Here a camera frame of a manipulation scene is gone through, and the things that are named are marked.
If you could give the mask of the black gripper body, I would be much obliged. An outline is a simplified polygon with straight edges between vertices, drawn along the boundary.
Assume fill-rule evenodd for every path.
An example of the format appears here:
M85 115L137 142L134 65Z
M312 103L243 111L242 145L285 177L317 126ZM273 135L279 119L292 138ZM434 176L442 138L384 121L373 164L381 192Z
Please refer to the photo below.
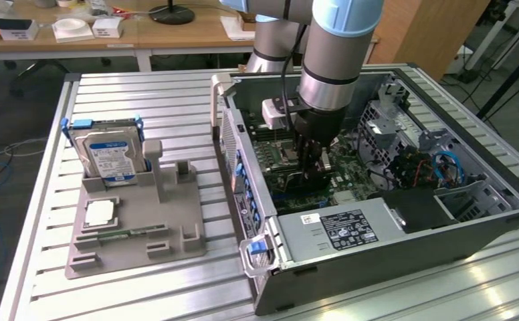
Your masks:
M332 111L310 108L297 113L296 131L300 137L329 147L341 132L346 109Z

